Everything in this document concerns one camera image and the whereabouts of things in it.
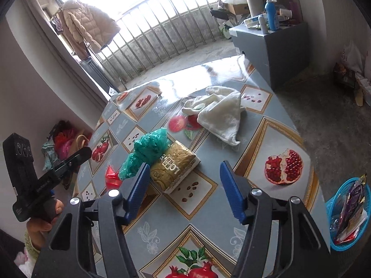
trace green plastic bag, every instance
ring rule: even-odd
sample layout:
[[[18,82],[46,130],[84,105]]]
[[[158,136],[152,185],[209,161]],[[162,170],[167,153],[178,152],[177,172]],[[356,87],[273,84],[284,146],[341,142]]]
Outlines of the green plastic bag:
[[[168,144],[167,130],[164,127],[143,135],[134,142],[134,152],[122,164],[118,173],[120,180],[134,177],[143,162],[152,166],[164,154]]]

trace blue bottle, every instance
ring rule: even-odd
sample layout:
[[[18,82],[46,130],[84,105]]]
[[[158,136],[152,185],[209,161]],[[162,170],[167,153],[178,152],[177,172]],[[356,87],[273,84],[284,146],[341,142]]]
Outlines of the blue bottle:
[[[279,29],[279,21],[274,2],[277,2],[277,0],[267,0],[267,4],[265,4],[265,10],[267,11],[268,15],[269,28],[272,31],[276,31]]]

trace blue gripper pad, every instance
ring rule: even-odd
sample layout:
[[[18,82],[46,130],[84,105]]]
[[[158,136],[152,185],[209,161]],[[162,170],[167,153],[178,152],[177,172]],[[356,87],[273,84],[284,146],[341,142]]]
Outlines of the blue gripper pad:
[[[121,186],[125,182],[131,182],[128,186],[128,189],[131,191],[126,199],[126,206],[125,208],[125,220],[128,221],[128,224],[137,217],[139,208],[142,204],[145,192],[150,184],[151,176],[150,176],[150,166],[148,164],[143,163],[142,166],[139,168],[138,173],[135,177],[125,179]]]
[[[237,176],[233,173],[233,171],[231,171],[232,168],[230,167],[229,163],[226,163],[226,161],[220,164],[220,179],[226,192],[229,205],[232,209],[233,216],[237,218],[241,224],[243,224],[243,222],[245,222],[247,219],[247,216],[244,212],[245,201],[236,182],[234,181],[234,176]]]

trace jacket hood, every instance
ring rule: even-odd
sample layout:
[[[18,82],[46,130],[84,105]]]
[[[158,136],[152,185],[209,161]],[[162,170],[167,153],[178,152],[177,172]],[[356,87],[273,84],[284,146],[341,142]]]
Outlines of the jacket hood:
[[[80,7],[83,7],[83,3],[81,1],[67,0],[62,6],[62,10],[74,9],[74,8],[80,8]]]

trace human hand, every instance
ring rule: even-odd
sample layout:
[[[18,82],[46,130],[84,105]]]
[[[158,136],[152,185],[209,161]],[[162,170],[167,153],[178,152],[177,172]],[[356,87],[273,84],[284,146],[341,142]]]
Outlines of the human hand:
[[[53,225],[58,220],[58,214],[62,213],[63,208],[63,203],[60,200],[56,200],[55,213],[57,213],[57,216],[51,221],[50,224],[40,218],[30,218],[30,220],[27,222],[27,232],[30,236],[32,245],[36,250],[40,251],[45,244],[46,238],[42,232],[49,232],[53,228]]]

